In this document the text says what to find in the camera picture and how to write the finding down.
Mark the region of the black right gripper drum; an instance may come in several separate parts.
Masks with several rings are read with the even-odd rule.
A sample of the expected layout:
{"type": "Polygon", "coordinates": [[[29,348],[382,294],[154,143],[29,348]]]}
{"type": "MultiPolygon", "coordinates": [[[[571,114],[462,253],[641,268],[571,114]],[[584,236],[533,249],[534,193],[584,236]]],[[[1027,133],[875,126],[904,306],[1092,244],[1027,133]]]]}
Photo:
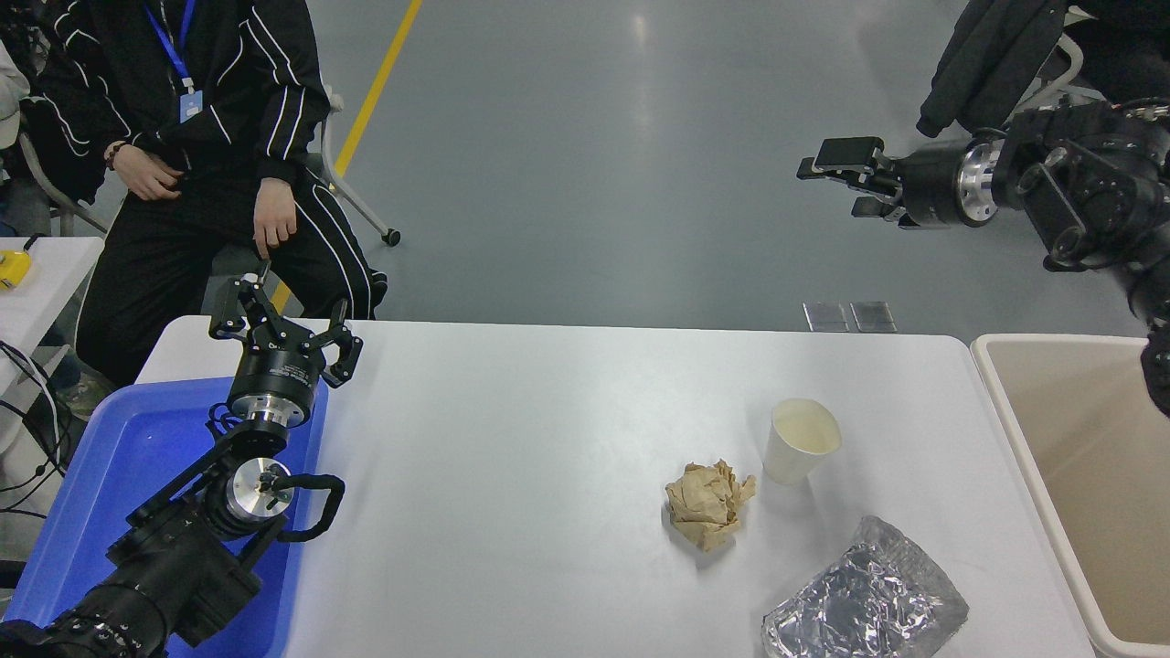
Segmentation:
{"type": "Polygon", "coordinates": [[[901,158],[902,228],[948,228],[964,214],[957,196],[962,144],[927,144],[901,158]]]}

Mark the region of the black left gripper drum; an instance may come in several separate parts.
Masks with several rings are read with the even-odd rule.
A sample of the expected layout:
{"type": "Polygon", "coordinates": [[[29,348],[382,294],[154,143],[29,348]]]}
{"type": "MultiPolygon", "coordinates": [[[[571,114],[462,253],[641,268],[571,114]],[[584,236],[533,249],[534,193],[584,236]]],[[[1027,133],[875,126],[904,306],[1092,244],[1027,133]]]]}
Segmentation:
{"type": "Polygon", "coordinates": [[[259,398],[280,398],[298,412],[314,411],[317,385],[324,369],[319,350],[304,352],[314,330],[303,325],[255,325],[246,333],[238,373],[229,391],[229,406],[246,412],[259,398]]]}

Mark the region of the person's left hand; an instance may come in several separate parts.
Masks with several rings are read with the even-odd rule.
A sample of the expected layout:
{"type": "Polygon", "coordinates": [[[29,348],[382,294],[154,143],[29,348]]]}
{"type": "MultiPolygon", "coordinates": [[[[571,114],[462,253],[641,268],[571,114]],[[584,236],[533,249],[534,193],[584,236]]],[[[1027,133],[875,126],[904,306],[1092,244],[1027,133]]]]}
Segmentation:
{"type": "Polygon", "coordinates": [[[271,258],[271,251],[288,242],[297,229],[297,211],[292,185],[288,181],[266,176],[259,184],[252,227],[259,258],[271,258]]]}

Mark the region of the person's right hand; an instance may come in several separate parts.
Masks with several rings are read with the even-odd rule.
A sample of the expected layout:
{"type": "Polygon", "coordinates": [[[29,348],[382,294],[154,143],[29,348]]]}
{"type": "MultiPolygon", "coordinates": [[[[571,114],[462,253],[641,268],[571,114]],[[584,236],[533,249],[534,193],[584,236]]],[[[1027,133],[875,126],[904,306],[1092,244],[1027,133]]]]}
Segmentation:
{"type": "Polygon", "coordinates": [[[121,142],[110,149],[109,164],[128,190],[143,201],[176,200],[181,196],[178,190],[181,172],[158,155],[121,142]]]}

